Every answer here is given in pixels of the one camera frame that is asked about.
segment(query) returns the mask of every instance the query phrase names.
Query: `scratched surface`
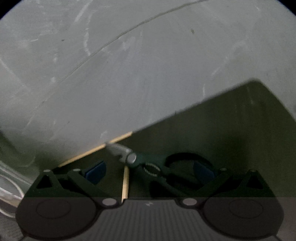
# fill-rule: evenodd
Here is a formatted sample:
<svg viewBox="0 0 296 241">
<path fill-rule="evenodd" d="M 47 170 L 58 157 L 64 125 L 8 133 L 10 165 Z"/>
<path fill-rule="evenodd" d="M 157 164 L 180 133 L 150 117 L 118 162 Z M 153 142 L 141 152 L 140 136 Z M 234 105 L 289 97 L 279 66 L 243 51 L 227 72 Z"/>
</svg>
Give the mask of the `scratched surface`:
<svg viewBox="0 0 296 241">
<path fill-rule="evenodd" d="M 24 0 L 0 21 L 0 129 L 34 178 L 249 78 L 295 118 L 295 39 L 274 0 Z"/>
</svg>

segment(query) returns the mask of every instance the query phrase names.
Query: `crack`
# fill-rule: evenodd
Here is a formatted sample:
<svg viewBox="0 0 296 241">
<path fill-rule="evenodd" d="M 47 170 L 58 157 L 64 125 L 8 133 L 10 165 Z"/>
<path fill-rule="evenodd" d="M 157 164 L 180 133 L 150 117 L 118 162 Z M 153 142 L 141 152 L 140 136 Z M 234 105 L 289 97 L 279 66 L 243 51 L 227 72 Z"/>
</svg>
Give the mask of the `crack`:
<svg viewBox="0 0 296 241">
<path fill-rule="evenodd" d="M 113 43 L 114 41 L 116 41 L 117 39 L 119 39 L 121 36 L 129 33 L 130 31 L 134 30 L 135 28 L 145 24 L 145 23 L 148 23 L 156 18 L 159 18 L 167 13 L 171 13 L 171 12 L 174 12 L 174 11 L 177 11 L 179 9 L 182 9 L 184 7 L 187 7 L 187 6 L 190 6 L 190 5 L 193 5 L 193 4 L 197 4 L 197 3 L 201 3 L 201 2 L 206 2 L 206 1 L 209 1 L 209 0 L 197 0 L 197 1 L 193 1 L 193 2 L 189 2 L 189 3 L 185 3 L 181 6 L 178 6 L 178 7 L 174 7 L 166 12 L 162 12 L 162 13 L 159 13 L 157 15 L 155 15 L 154 17 L 151 17 L 151 18 L 148 18 L 142 22 L 140 22 L 139 24 L 131 27 L 130 29 L 122 32 L 120 35 L 118 35 L 117 37 L 115 37 L 114 39 L 112 39 L 111 41 L 109 41 L 108 43 L 106 43 L 105 45 L 103 45 L 101 48 L 99 48 L 96 52 L 92 53 L 88 58 L 86 58 L 84 61 L 82 61 L 74 70 L 72 70 L 69 74 L 66 75 L 66 77 L 64 77 L 61 82 L 63 82 L 64 80 L 66 80 L 68 77 L 70 77 L 79 67 L 81 67 L 85 62 L 87 62 L 91 57 L 93 57 L 95 54 L 97 54 L 98 52 L 100 52 L 103 48 L 107 47 L 109 44 Z"/>
</svg>

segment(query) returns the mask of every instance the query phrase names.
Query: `yellow stick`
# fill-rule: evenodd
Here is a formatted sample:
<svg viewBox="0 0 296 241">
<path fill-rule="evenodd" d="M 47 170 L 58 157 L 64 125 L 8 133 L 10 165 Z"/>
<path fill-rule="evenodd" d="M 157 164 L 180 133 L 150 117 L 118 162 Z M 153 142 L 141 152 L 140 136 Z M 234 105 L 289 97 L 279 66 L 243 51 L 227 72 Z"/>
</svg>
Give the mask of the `yellow stick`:
<svg viewBox="0 0 296 241">
<path fill-rule="evenodd" d="M 128 198 L 128 186 L 129 186 L 129 168 L 128 166 L 124 166 L 121 202 L 123 202 L 124 199 Z"/>
<path fill-rule="evenodd" d="M 116 138 L 112 139 L 111 141 L 109 141 L 109 143 L 115 143 L 115 142 L 121 141 L 121 140 L 123 140 L 123 139 L 125 139 L 127 137 L 130 137 L 132 135 L 132 133 L 133 132 L 131 131 L 131 132 L 128 132 L 128 133 L 126 133 L 126 134 L 124 134 L 122 136 L 116 137 Z M 97 147 L 95 147 L 95 148 L 93 148 L 93 149 L 91 149 L 91 150 L 89 150 L 87 152 L 84 152 L 84 153 L 82 153 L 82 154 L 80 154 L 78 156 L 75 156 L 75 157 L 61 163 L 60 165 L 58 165 L 58 167 L 65 166 L 65 165 L 67 165 L 67 164 L 69 164 L 71 162 L 74 162 L 74 161 L 76 161 L 76 160 L 78 160 L 80 158 L 83 158 L 83 157 L 85 157 L 85 156 L 87 156 L 89 154 L 92 154 L 92 153 L 94 153 L 96 151 L 99 151 L 99 150 L 105 148 L 105 146 L 106 146 L 105 144 L 99 145 L 99 146 L 97 146 Z"/>
</svg>

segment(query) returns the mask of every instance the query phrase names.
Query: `white logo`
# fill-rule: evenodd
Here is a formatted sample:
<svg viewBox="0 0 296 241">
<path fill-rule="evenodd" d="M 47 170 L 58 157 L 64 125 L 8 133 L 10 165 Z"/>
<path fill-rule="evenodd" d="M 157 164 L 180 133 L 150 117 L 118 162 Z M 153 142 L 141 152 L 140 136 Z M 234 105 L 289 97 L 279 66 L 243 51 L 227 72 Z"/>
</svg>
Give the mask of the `white logo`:
<svg viewBox="0 0 296 241">
<path fill-rule="evenodd" d="M 148 203 L 145 203 L 145 204 L 150 207 L 150 205 L 153 205 L 153 202 L 148 202 Z"/>
</svg>

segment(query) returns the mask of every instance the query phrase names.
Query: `ribbed gray surface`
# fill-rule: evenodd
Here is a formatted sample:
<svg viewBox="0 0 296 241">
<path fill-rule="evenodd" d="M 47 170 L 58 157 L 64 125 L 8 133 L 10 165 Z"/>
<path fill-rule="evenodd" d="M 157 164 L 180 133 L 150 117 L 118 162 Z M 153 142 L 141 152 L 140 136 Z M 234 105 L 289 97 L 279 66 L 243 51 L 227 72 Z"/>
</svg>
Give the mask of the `ribbed gray surface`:
<svg viewBox="0 0 296 241">
<path fill-rule="evenodd" d="M 22 237 L 23 235 L 17 222 L 0 214 L 0 240 L 17 241 Z"/>
<path fill-rule="evenodd" d="M 173 200 L 126 200 L 117 209 L 105 210 L 85 233 L 71 241 L 231 241 L 209 228 L 195 210 Z M 262 241 L 277 241 L 275 237 Z"/>
</svg>

